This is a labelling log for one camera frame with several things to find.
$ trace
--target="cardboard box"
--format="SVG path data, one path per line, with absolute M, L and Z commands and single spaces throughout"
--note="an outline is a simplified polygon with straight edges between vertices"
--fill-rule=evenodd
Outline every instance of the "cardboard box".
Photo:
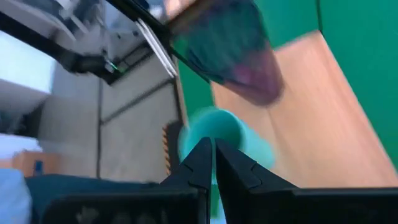
M 0 160 L 0 168 L 21 170 L 25 177 L 59 172 L 60 156 L 54 153 L 22 151 L 12 159 Z

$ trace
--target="teal cup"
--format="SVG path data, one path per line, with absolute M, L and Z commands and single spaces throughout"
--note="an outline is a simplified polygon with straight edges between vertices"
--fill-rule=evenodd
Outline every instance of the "teal cup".
M 184 127 L 180 132 L 178 137 L 180 161 L 183 161 L 204 137 L 209 137 L 213 145 L 211 216 L 214 218 L 219 212 L 214 205 L 218 204 L 220 197 L 218 193 L 215 195 L 214 191 L 214 186 L 217 187 L 214 141 L 216 138 L 225 140 L 230 146 L 242 151 L 265 168 L 271 168 L 275 159 L 268 142 L 260 138 L 237 116 L 227 110 L 206 108 L 193 115 L 189 127 Z

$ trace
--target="white wall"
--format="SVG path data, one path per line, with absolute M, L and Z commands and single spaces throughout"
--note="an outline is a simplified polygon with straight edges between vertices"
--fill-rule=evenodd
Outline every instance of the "white wall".
M 28 151 L 42 151 L 35 138 L 0 134 L 0 159 L 11 159 L 14 154 Z
M 0 110 L 30 113 L 52 91 L 56 61 L 0 31 Z

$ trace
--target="wooden surface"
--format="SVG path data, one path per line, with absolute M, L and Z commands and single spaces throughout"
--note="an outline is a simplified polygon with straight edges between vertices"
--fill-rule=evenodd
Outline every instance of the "wooden surface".
M 272 171 L 299 187 L 398 186 L 383 146 L 322 35 L 308 34 L 275 54 L 285 91 L 268 109 L 213 83 L 216 105 L 273 145 Z

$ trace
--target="metal bar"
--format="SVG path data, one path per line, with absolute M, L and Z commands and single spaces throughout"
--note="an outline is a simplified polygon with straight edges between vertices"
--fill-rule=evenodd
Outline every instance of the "metal bar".
M 98 79 L 98 122 L 97 122 L 97 155 L 96 155 L 96 178 L 101 178 L 101 158 L 102 158 L 102 133 L 101 133 L 101 114 L 102 114 L 102 99 L 103 99 L 103 81 Z
M 144 35 L 145 39 L 148 41 L 150 47 L 155 52 L 156 56 L 159 58 L 162 65 L 165 67 L 167 73 L 169 73 L 169 75 L 172 78 L 176 77 L 177 69 L 173 64 L 172 59 L 169 57 L 166 50 L 163 48 L 162 44 L 160 43 L 156 35 L 153 33 L 153 31 L 150 29 L 150 27 L 147 26 L 147 24 L 145 24 L 145 22 L 140 18 L 138 18 L 136 25 Z

